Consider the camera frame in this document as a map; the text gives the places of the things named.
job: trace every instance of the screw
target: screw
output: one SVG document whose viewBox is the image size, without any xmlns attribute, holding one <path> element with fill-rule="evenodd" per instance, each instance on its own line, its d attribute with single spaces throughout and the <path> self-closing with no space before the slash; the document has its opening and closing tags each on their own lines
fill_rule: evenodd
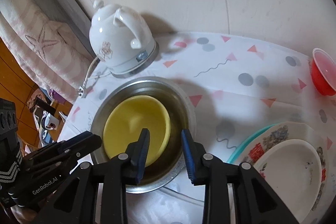
<svg viewBox="0 0 336 224">
<path fill-rule="evenodd" d="M 90 167 L 90 163 L 88 161 L 82 162 L 79 166 L 81 169 L 87 169 Z"/>
<path fill-rule="evenodd" d="M 249 170 L 251 168 L 251 165 L 248 162 L 243 162 L 241 164 L 241 167 L 245 170 Z"/>
<path fill-rule="evenodd" d="M 121 153 L 121 154 L 119 154 L 118 159 L 120 159 L 120 160 L 127 160 L 128 159 L 128 155 L 126 153 Z"/>
<path fill-rule="evenodd" d="M 209 154 L 209 153 L 206 153 L 206 154 L 203 155 L 203 158 L 204 158 L 205 160 L 212 160 L 212 159 L 213 159 L 213 155 L 211 155 L 211 154 Z"/>
</svg>

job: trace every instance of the metal bowl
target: metal bowl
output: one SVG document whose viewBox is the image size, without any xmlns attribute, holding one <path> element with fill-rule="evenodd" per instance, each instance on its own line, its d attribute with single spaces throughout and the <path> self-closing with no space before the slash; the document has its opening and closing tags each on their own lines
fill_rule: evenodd
<svg viewBox="0 0 336 224">
<path fill-rule="evenodd" d="M 160 77 L 140 77 L 118 87 L 105 99 L 93 119 L 91 132 L 103 138 L 105 123 L 112 110 L 123 100 L 135 95 L 149 95 L 158 99 L 166 107 L 171 122 L 170 138 L 162 155 L 145 168 L 140 185 L 126 186 L 129 193 L 146 193 L 166 185 L 185 167 L 181 131 L 189 128 L 194 138 L 196 116 L 188 96 L 174 82 Z M 104 146 L 91 153 L 91 157 L 94 164 L 109 160 Z"/>
</svg>

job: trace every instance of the kettle base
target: kettle base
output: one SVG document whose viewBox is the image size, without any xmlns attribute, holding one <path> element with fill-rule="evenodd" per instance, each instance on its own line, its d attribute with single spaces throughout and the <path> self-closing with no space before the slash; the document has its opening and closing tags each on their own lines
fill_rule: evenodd
<svg viewBox="0 0 336 224">
<path fill-rule="evenodd" d="M 143 71 L 145 68 L 147 68 L 150 64 L 152 64 L 152 62 L 155 60 L 155 58 L 158 56 L 159 53 L 159 44 L 157 42 L 155 42 L 155 46 L 152 50 L 152 52 L 147 56 L 146 61 L 144 61 L 144 63 L 142 63 L 139 67 L 135 68 L 132 71 L 127 71 L 125 73 L 121 73 L 121 74 L 114 74 L 111 71 L 111 74 L 115 77 L 115 78 L 128 78 L 131 77 L 133 75 L 138 74 L 139 72 Z"/>
</svg>

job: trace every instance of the mug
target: mug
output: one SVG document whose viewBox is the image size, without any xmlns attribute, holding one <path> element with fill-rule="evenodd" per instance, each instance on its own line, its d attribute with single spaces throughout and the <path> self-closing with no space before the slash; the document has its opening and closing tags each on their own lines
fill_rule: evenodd
<svg viewBox="0 0 336 224">
<path fill-rule="evenodd" d="M 58 128 L 59 120 L 50 113 L 48 113 L 48 115 L 44 119 L 42 119 L 41 124 L 44 129 L 53 130 Z"/>
</svg>

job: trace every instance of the white tablecloth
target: white tablecloth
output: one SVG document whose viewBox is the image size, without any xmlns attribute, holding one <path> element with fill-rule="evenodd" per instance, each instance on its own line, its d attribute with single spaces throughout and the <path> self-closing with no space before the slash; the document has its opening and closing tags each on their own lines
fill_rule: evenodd
<svg viewBox="0 0 336 224">
<path fill-rule="evenodd" d="M 336 98 L 315 89 L 310 58 L 265 41 L 224 34 L 175 33 L 155 39 L 158 57 L 134 77 L 106 76 L 108 69 L 98 64 L 92 76 L 102 77 L 89 80 L 90 92 L 76 100 L 59 140 L 90 130 L 104 99 L 126 81 L 140 76 L 172 79 L 195 107 L 196 141 L 223 161 L 249 135 L 277 122 L 305 122 L 321 134 L 330 162 L 327 190 L 319 209 L 303 223 L 320 220 L 336 194 Z M 165 188 L 129 194 L 127 200 L 130 223 L 202 222 L 204 187 L 191 185 L 185 170 Z"/>
</svg>

